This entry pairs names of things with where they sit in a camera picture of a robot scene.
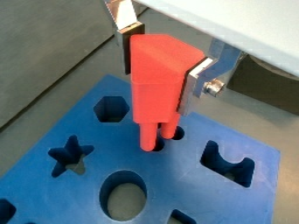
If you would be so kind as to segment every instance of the u-shaped hole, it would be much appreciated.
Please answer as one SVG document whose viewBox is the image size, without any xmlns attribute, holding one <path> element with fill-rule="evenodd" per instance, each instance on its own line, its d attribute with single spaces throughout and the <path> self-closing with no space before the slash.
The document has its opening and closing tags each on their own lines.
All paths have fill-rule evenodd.
<svg viewBox="0 0 299 224">
<path fill-rule="evenodd" d="M 209 141 L 201 163 L 239 185 L 250 187 L 255 170 L 255 162 L 251 158 L 246 157 L 238 164 L 230 163 L 221 156 L 218 143 Z"/>
</svg>

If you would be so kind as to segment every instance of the white panel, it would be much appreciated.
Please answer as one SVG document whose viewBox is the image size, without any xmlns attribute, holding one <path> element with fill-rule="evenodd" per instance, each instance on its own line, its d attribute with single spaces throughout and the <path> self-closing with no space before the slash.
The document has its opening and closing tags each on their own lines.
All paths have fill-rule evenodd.
<svg viewBox="0 0 299 224">
<path fill-rule="evenodd" d="M 137 1 L 299 76 L 299 1 Z"/>
</svg>

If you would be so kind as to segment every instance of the red plastic block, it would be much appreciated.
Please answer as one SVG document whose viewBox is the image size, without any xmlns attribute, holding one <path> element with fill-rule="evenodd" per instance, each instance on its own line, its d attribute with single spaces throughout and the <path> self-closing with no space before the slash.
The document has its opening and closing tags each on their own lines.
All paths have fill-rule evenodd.
<svg viewBox="0 0 299 224">
<path fill-rule="evenodd" d="M 155 148 L 158 123 L 163 138 L 173 138 L 186 72 L 205 58 L 203 52 L 165 34 L 131 38 L 134 120 L 141 124 L 141 146 Z"/>
</svg>

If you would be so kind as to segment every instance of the hexagonal hole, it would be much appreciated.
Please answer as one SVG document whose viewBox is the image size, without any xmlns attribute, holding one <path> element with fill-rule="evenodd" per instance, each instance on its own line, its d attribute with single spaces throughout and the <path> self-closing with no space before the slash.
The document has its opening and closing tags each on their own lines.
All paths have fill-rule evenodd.
<svg viewBox="0 0 299 224">
<path fill-rule="evenodd" d="M 130 107 L 122 96 L 105 96 L 94 111 L 102 123 L 119 123 L 127 115 Z"/>
</svg>

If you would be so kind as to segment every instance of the oval hole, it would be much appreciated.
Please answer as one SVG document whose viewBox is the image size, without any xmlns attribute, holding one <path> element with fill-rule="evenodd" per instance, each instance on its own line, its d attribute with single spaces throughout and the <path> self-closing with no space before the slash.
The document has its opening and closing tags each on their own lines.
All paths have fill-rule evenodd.
<svg viewBox="0 0 299 224">
<path fill-rule="evenodd" d="M 130 221 L 146 206 L 146 183 L 133 171 L 118 171 L 101 188 L 99 202 L 106 215 L 115 221 Z"/>
</svg>

